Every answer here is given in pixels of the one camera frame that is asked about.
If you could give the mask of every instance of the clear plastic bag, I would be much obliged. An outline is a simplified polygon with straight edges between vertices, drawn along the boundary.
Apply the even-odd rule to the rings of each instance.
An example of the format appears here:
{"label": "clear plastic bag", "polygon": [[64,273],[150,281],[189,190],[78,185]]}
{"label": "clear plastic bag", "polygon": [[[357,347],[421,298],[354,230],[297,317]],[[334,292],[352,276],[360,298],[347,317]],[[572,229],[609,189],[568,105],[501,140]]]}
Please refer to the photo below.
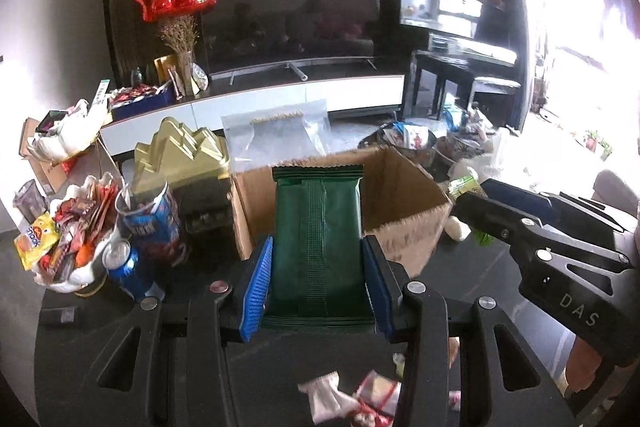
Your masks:
{"label": "clear plastic bag", "polygon": [[332,143],[326,100],[222,117],[231,172],[325,156]]}

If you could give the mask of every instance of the open cardboard box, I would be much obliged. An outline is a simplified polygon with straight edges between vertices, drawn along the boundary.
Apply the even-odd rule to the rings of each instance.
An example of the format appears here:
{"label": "open cardboard box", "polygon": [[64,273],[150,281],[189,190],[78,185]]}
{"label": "open cardboard box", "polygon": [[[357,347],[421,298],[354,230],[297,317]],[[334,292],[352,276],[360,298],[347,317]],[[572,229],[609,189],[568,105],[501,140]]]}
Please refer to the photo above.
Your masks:
{"label": "open cardboard box", "polygon": [[62,165],[53,166],[51,163],[41,162],[34,158],[27,149],[27,140],[35,134],[36,127],[40,122],[34,118],[27,118],[22,126],[20,136],[20,149],[18,154],[25,158],[33,169],[33,174],[42,186],[47,196],[56,194],[60,187],[66,182],[66,172]]}
{"label": "open cardboard box", "polygon": [[[452,204],[420,167],[391,147],[373,147],[287,162],[307,167],[364,165],[360,207],[364,234],[378,238],[385,256],[418,275],[431,257]],[[247,259],[275,227],[276,184],[271,167],[235,174],[231,187],[238,252]]]}

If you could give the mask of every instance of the tiled floor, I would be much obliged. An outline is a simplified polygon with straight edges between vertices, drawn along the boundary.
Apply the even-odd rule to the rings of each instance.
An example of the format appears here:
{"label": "tiled floor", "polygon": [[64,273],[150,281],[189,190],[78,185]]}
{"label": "tiled floor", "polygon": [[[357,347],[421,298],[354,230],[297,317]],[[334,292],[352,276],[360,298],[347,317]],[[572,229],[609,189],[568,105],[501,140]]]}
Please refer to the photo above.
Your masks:
{"label": "tiled floor", "polygon": [[[356,147],[382,121],[380,118],[365,118],[332,122],[333,150]],[[415,121],[428,124],[437,135],[445,132],[442,123],[423,119]],[[513,152],[510,150],[510,156],[514,158],[512,168],[521,169],[541,190],[567,190],[583,196],[591,194],[593,179],[603,168],[603,163],[569,135],[535,115],[530,115],[523,136],[513,137],[511,140]],[[15,235],[16,232],[0,235],[0,369],[27,411],[36,416],[33,352],[44,291],[34,285],[31,276],[22,270],[12,243]],[[485,265],[479,267],[476,266],[477,263]],[[463,291],[460,286],[460,291],[456,293],[456,284],[462,284],[464,279],[461,276],[463,272],[466,273],[466,289]],[[541,327],[540,320],[546,315],[513,290],[517,286],[519,273],[508,255],[482,260],[464,259],[464,254],[460,252],[441,252],[434,256],[425,275],[434,286],[444,285],[442,290],[446,290],[452,298],[472,299],[478,292],[485,292],[494,296],[500,304],[500,300],[504,301],[503,306],[508,309],[511,318],[543,359],[548,370],[556,376],[561,371],[562,360],[566,358],[566,350],[570,348],[572,338],[558,325],[558,331],[551,328],[555,331],[553,341],[545,340],[545,331],[550,330]],[[469,281],[476,277],[478,282],[471,285]],[[511,290],[502,295],[503,288],[506,287],[503,284],[505,279],[513,280],[513,285],[509,283]]]}

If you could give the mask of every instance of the television screen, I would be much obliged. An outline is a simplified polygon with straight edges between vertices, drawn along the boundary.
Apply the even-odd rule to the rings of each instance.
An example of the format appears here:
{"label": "television screen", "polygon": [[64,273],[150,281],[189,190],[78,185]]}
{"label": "television screen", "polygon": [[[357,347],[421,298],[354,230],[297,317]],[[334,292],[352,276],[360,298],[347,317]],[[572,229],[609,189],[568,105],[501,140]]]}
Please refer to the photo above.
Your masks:
{"label": "television screen", "polygon": [[373,56],[380,0],[217,0],[202,14],[208,72]]}

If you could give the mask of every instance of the green candy package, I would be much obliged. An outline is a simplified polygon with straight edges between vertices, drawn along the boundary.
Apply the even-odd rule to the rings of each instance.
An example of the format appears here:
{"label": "green candy package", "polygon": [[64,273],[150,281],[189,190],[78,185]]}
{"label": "green candy package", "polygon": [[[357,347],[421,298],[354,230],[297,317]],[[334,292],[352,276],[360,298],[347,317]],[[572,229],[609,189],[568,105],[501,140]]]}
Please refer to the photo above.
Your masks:
{"label": "green candy package", "polygon": [[276,223],[263,325],[362,329],[374,323],[360,254],[362,165],[274,167]]}

